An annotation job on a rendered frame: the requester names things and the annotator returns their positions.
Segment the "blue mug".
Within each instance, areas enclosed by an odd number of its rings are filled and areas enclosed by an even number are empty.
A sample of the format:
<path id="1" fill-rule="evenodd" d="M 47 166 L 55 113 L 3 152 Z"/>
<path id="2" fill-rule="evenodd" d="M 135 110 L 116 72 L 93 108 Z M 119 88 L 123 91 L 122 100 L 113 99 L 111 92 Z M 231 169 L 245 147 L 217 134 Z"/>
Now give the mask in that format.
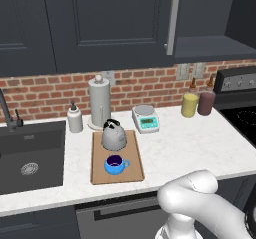
<path id="1" fill-rule="evenodd" d="M 118 175 L 130 166 L 128 159 L 123 159 L 120 155 L 110 155 L 104 161 L 104 169 L 110 175 Z"/>

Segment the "wooden tray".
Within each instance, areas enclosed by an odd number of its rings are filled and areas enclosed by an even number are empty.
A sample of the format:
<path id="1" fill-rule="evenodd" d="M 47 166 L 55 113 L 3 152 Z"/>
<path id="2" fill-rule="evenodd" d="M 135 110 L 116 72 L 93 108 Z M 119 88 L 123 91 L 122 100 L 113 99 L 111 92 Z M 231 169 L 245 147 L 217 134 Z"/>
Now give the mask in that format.
<path id="1" fill-rule="evenodd" d="M 145 179 L 135 131 L 127 130 L 126 137 L 126 147 L 120 150 L 118 155 L 127 159 L 130 165 L 121 174 L 110 175 L 105 171 L 104 161 L 111 155 L 111 152 L 103 148 L 101 132 L 92 134 L 91 183 L 93 185 L 138 182 Z"/>

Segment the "dark grey wide cabinet door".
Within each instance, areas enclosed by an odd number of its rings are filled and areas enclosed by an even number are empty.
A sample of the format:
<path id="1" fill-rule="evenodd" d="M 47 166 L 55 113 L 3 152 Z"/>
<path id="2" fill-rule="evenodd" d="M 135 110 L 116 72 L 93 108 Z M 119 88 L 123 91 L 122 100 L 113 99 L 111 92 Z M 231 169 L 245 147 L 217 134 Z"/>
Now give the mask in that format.
<path id="1" fill-rule="evenodd" d="M 168 67 L 171 0 L 45 0 L 59 73 Z"/>

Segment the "dark grey narrow cabinet door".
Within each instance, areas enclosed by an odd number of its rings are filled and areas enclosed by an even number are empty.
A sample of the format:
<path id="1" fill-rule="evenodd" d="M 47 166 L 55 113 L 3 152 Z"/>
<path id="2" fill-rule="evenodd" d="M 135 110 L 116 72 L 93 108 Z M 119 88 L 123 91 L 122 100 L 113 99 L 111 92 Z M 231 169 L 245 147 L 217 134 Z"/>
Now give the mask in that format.
<path id="1" fill-rule="evenodd" d="M 0 0 L 0 77 L 55 72 L 45 0 Z"/>

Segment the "white kitchen scale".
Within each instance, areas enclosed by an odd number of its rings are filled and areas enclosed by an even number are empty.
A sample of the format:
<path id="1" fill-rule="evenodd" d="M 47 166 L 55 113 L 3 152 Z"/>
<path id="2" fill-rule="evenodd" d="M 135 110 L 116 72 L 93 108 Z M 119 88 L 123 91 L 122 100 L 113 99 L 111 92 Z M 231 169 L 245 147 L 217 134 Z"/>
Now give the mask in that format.
<path id="1" fill-rule="evenodd" d="M 158 132 L 159 118 L 151 105 L 137 105 L 132 108 L 132 118 L 140 134 Z"/>

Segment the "white paper towel roll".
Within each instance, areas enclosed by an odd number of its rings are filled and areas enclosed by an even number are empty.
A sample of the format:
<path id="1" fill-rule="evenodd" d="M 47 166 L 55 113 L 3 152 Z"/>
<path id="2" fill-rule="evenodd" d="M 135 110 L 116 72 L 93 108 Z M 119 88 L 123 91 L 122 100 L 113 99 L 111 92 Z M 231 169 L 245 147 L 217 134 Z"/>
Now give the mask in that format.
<path id="1" fill-rule="evenodd" d="M 88 83 L 90 93 L 91 123 L 96 129 L 102 129 L 107 119 L 111 117 L 110 81 L 100 74 Z"/>

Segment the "white soap dispenser bottle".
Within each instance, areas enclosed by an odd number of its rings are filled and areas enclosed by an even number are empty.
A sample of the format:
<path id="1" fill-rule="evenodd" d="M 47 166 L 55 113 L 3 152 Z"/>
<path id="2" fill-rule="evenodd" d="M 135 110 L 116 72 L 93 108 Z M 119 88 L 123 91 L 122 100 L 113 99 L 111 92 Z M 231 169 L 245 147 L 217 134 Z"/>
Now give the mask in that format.
<path id="1" fill-rule="evenodd" d="M 80 109 L 71 102 L 71 107 L 67 112 L 69 129 L 72 133 L 80 133 L 83 130 L 83 119 Z"/>

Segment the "yellow condiment bottle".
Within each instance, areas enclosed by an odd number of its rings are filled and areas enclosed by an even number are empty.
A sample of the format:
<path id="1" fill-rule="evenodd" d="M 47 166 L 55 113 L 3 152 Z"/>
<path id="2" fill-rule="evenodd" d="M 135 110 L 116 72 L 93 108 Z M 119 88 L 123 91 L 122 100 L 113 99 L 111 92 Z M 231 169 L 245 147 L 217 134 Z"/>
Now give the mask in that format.
<path id="1" fill-rule="evenodd" d="M 188 91 L 183 95 L 181 114 L 186 118 L 191 118 L 195 115 L 199 96 L 196 91 L 196 79 L 193 78 Z"/>

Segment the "dark red condiment bottle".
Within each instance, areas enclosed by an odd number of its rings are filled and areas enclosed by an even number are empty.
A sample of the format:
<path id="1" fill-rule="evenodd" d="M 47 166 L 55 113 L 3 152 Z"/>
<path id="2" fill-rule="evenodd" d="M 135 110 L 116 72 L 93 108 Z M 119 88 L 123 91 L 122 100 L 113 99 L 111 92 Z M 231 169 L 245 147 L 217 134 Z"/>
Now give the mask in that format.
<path id="1" fill-rule="evenodd" d="M 197 112 L 202 116 L 208 116 L 211 113 L 216 94 L 213 91 L 213 77 L 206 86 L 206 89 L 200 94 Z"/>

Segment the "black sink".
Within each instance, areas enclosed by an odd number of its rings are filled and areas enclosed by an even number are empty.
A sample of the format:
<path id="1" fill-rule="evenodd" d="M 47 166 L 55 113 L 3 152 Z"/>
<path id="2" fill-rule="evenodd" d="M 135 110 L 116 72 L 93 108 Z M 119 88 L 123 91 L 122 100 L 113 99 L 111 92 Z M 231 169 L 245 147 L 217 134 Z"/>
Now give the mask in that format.
<path id="1" fill-rule="evenodd" d="M 66 122 L 0 128 L 0 195 L 63 185 Z"/>

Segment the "black stove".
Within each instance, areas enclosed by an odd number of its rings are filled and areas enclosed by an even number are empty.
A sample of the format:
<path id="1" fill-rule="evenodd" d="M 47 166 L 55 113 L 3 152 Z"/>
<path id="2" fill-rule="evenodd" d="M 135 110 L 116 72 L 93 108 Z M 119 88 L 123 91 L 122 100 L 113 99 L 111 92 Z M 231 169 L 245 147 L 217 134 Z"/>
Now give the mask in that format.
<path id="1" fill-rule="evenodd" d="M 256 148 L 256 66 L 219 70 L 214 108 Z"/>

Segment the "grey dishwasher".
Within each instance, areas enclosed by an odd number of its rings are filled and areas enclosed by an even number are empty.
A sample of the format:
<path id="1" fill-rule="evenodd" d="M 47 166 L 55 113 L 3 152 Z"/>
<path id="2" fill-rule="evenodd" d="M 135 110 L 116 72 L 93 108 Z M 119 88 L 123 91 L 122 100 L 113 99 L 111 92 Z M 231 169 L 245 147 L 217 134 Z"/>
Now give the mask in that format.
<path id="1" fill-rule="evenodd" d="M 122 204 L 158 204 L 157 192 L 128 195 L 75 206 L 81 239 L 155 239 L 167 214 L 159 208 L 122 217 L 94 220 L 94 211 Z"/>

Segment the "dark grey tap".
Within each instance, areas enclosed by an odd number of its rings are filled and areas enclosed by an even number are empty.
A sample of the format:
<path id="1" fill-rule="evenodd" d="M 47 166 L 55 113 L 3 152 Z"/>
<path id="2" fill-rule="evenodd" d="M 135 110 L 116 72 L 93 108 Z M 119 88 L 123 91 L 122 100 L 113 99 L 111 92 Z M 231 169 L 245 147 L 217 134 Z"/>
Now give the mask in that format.
<path id="1" fill-rule="evenodd" d="M 17 120 L 16 121 L 13 120 L 1 88 L 0 88 L 0 104 L 2 106 L 2 110 L 5 116 L 5 122 L 7 124 L 8 130 L 10 132 L 14 132 L 17 127 L 22 127 L 23 120 L 19 117 L 18 110 L 15 110 Z"/>

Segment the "dark grey range hood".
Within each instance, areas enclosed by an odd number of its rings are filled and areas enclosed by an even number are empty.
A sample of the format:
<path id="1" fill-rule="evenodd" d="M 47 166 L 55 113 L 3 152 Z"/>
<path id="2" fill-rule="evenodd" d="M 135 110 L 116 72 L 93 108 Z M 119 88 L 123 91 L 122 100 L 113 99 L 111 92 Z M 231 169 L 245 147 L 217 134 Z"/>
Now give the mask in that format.
<path id="1" fill-rule="evenodd" d="M 256 59 L 256 0 L 181 0 L 177 63 Z"/>

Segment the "grey wall outlet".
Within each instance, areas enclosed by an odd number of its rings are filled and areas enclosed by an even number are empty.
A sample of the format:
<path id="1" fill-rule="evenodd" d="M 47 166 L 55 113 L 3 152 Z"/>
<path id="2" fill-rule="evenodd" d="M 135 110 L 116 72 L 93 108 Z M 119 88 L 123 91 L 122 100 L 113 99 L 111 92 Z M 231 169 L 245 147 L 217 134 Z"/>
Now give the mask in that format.
<path id="1" fill-rule="evenodd" d="M 110 82 L 110 85 L 113 86 L 115 84 L 115 71 L 102 71 L 101 75 L 103 78 L 107 78 Z"/>
<path id="2" fill-rule="evenodd" d="M 189 78 L 189 63 L 179 64 L 176 71 L 176 80 L 187 80 Z"/>
<path id="3" fill-rule="evenodd" d="M 204 76 L 205 62 L 195 63 L 193 66 L 192 77 L 196 79 L 202 79 Z"/>

